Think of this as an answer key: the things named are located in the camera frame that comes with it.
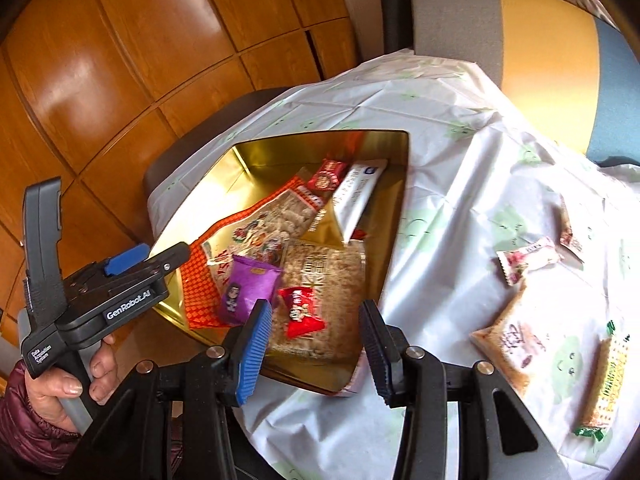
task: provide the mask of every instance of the white tablecloth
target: white tablecloth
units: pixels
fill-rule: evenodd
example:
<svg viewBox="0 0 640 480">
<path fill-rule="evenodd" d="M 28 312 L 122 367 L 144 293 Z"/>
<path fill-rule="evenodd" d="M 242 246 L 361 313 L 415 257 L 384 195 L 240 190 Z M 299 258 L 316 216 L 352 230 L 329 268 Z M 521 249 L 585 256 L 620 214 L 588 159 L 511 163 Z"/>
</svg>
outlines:
<svg viewBox="0 0 640 480">
<path fill-rule="evenodd" d="M 151 195 L 156 235 L 234 143 L 295 132 L 388 128 L 410 133 L 402 221 L 380 307 L 411 344 L 444 362 L 482 354 L 469 333 L 491 324 L 516 292 L 496 250 L 558 240 L 560 195 L 591 218 L 588 261 L 566 258 L 530 274 L 529 288 L 555 328 L 556 347 L 524 401 L 572 478 L 605 478 L 640 420 L 640 206 L 631 187 L 537 133 L 477 65 L 403 51 L 321 83 L 291 89 L 194 154 Z M 632 184 L 635 167 L 607 170 Z M 615 424 L 600 443 L 571 434 L 606 322 L 632 333 Z M 556 364 L 573 352 L 572 376 Z M 457 418 L 449 406 L 448 478 L 457 477 Z M 370 377 L 349 399 L 332 399 L 260 378 L 238 418 L 258 451 L 287 479 L 387 480 L 403 410 L 390 410 Z"/>
</svg>

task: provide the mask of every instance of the fingernail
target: fingernail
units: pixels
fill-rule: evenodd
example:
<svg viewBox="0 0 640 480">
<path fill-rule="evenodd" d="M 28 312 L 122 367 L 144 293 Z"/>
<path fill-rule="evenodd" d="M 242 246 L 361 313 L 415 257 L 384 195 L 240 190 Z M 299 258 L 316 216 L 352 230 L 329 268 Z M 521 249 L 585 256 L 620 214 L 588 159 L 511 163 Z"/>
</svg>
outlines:
<svg viewBox="0 0 640 480">
<path fill-rule="evenodd" d="M 91 396 L 94 398 L 96 402 L 100 402 L 106 396 L 106 392 L 104 391 L 103 387 L 95 385 L 92 388 Z"/>
<path fill-rule="evenodd" d="M 82 393 L 82 384 L 77 379 L 66 377 L 62 381 L 62 389 L 69 395 L 80 395 Z"/>
<path fill-rule="evenodd" d="M 102 377 L 104 375 L 104 365 L 102 363 L 97 363 L 94 366 L 94 377 Z"/>
</svg>

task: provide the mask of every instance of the snack bag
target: snack bag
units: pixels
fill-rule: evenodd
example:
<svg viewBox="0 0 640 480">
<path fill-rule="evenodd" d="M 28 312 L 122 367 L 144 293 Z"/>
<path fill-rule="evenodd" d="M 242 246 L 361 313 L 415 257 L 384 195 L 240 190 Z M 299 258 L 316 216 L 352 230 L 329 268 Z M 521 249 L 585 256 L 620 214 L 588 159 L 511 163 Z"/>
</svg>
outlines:
<svg viewBox="0 0 640 480">
<path fill-rule="evenodd" d="M 281 288 L 278 293 L 289 309 L 287 337 L 293 339 L 301 335 L 317 332 L 326 327 L 324 319 L 316 316 L 314 291 L 309 286 Z"/>
<path fill-rule="evenodd" d="M 560 244 L 569 249 L 583 263 L 594 237 L 594 229 L 590 225 L 591 216 L 583 204 L 567 201 L 562 197 Z"/>
<path fill-rule="evenodd" d="M 385 159 L 355 162 L 300 239 L 335 249 L 344 248 L 351 240 L 386 164 Z"/>
<path fill-rule="evenodd" d="M 629 354 L 629 336 L 621 338 L 616 334 L 613 321 L 607 323 L 607 334 L 609 337 L 600 343 L 600 355 L 591 391 L 584 405 L 580 424 L 574 431 L 577 436 L 592 436 L 597 441 L 604 438 L 613 422 Z"/>
<path fill-rule="evenodd" d="M 246 323 L 255 302 L 270 303 L 282 269 L 244 256 L 235 256 L 229 284 L 218 307 L 219 318 L 229 324 Z"/>
<path fill-rule="evenodd" d="M 291 228 L 290 232 L 286 229 L 279 231 L 286 231 L 287 235 L 278 240 L 288 239 L 289 235 L 304 232 L 308 227 L 315 213 L 322 207 L 322 201 L 306 188 L 306 180 L 308 176 L 294 176 L 280 189 L 250 208 L 215 222 L 189 245 L 191 257 L 179 269 L 184 313 L 189 328 L 228 326 L 218 318 L 218 308 L 229 281 L 232 251 L 237 250 L 242 256 L 277 265 L 274 262 L 280 260 L 282 248 L 275 242 L 270 242 L 275 238 L 270 236 L 275 231 L 269 231 L 270 226 L 273 226 L 271 221 L 276 222 L 277 218 L 282 218 L 279 213 L 293 204 L 293 211 L 299 212 L 297 214 L 304 220 L 301 220 L 302 224 L 299 226 Z M 270 214 L 273 209 L 278 213 Z M 256 219 L 262 223 L 252 224 Z"/>
<path fill-rule="evenodd" d="M 282 286 L 313 292 L 313 317 L 326 327 L 296 335 L 290 308 L 278 298 L 273 311 L 270 349 L 313 359 L 339 360 L 362 348 L 358 306 L 365 295 L 364 243 L 352 240 L 343 250 L 292 240 L 282 257 Z"/>
<path fill-rule="evenodd" d="M 346 162 L 340 162 L 339 160 L 323 160 L 318 171 L 314 173 L 311 180 L 306 183 L 306 186 L 311 191 L 326 192 L 335 191 L 342 179 L 344 173 L 347 171 L 348 164 Z"/>
<path fill-rule="evenodd" d="M 472 341 L 521 396 L 547 355 L 550 335 L 543 318 L 522 280 L 519 293 L 494 324 L 471 334 Z"/>
<path fill-rule="evenodd" d="M 551 238 L 544 236 L 537 242 L 513 251 L 498 251 L 498 259 L 507 283 L 513 286 L 529 270 L 538 270 L 560 261 L 560 254 Z"/>
</svg>

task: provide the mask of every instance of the pink candy wrapper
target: pink candy wrapper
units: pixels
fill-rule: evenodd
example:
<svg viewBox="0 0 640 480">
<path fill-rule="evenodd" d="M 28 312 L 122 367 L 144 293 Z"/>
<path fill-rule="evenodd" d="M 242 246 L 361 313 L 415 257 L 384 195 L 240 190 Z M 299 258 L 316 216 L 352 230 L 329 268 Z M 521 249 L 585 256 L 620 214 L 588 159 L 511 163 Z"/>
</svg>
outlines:
<svg viewBox="0 0 640 480">
<path fill-rule="evenodd" d="M 548 236 L 526 247 L 514 251 L 498 251 L 497 254 L 504 277 L 511 286 L 518 283 L 525 272 L 541 269 L 560 261 L 556 245 Z"/>
</svg>

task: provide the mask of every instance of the red candy wrapper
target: red candy wrapper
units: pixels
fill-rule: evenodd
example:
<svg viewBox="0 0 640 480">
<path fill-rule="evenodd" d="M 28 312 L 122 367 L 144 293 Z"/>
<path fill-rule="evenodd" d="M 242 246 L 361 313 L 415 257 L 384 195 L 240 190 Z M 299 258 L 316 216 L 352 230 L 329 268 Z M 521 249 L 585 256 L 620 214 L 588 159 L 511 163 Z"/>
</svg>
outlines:
<svg viewBox="0 0 640 480">
<path fill-rule="evenodd" d="M 340 186 L 346 171 L 346 162 L 325 159 L 306 186 L 312 191 L 335 191 Z"/>
<path fill-rule="evenodd" d="M 530 270 L 538 270 L 560 261 L 556 244 L 551 238 L 543 236 L 537 242 L 514 251 L 498 251 L 498 259 L 504 271 L 507 283 L 513 286 Z"/>
<path fill-rule="evenodd" d="M 287 337 L 293 339 L 301 335 L 317 332 L 326 327 L 323 319 L 315 314 L 314 291 L 310 286 L 290 286 L 278 293 L 289 309 Z"/>
</svg>

